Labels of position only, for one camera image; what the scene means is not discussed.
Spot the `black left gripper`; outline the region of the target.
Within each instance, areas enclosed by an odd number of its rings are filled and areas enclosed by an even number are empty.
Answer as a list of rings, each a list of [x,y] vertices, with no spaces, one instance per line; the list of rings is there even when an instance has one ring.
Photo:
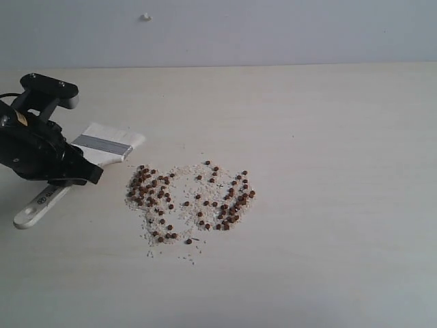
[[[70,103],[39,103],[39,115],[26,106],[14,109],[1,103],[1,164],[25,180],[46,180],[58,187],[96,185],[103,169],[68,144],[62,128],[50,120],[57,106],[69,109]]]

